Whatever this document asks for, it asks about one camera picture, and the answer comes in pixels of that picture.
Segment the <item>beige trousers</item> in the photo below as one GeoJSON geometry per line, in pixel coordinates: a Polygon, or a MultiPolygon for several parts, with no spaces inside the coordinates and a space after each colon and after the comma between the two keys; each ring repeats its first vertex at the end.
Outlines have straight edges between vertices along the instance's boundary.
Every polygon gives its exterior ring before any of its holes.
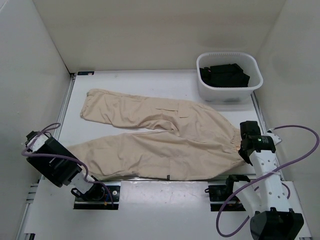
{"type": "Polygon", "coordinates": [[[202,103],[91,89],[80,117],[116,128],[143,129],[68,147],[101,180],[130,175],[207,180],[244,164],[240,130],[202,103]]]}

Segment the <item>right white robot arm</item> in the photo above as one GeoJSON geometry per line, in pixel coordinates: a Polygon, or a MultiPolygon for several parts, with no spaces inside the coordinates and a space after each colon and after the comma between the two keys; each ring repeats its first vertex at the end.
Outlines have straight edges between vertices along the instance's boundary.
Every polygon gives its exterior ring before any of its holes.
{"type": "Polygon", "coordinates": [[[256,121],[240,123],[241,145],[239,154],[253,166],[259,192],[251,186],[244,190],[237,182],[225,186],[224,193],[230,200],[244,194],[243,206],[253,215],[250,233],[255,240],[294,240],[304,225],[302,214],[294,212],[281,177],[276,173],[276,147],[269,135],[262,135],[256,121]]]}

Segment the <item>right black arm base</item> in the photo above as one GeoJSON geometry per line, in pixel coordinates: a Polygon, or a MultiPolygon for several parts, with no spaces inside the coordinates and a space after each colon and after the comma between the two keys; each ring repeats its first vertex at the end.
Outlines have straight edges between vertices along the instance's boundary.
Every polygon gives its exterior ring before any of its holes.
{"type": "MultiPolygon", "coordinates": [[[[225,183],[209,185],[204,192],[209,194],[210,211],[218,212],[223,202],[233,193],[233,186],[236,182],[250,183],[251,180],[246,175],[232,174],[225,180],[225,183]]],[[[245,208],[241,201],[234,196],[223,209],[225,212],[244,212],[245,208]]]]}

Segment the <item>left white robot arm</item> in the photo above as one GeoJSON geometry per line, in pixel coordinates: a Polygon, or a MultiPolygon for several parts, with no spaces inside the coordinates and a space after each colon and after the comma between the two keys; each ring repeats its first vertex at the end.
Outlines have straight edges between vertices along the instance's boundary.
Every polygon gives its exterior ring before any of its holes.
{"type": "Polygon", "coordinates": [[[38,172],[57,187],[71,185],[71,194],[82,201],[108,201],[110,190],[87,174],[80,161],[50,133],[38,135],[31,131],[25,142],[23,156],[38,172]]]}

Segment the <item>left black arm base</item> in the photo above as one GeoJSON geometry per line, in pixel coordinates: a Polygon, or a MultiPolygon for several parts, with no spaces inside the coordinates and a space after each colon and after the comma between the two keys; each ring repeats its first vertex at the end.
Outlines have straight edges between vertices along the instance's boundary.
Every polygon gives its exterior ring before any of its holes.
{"type": "Polygon", "coordinates": [[[102,186],[93,186],[85,194],[75,187],[71,193],[75,196],[73,208],[75,210],[118,210],[121,194],[120,184],[107,185],[108,191],[102,186]]]}

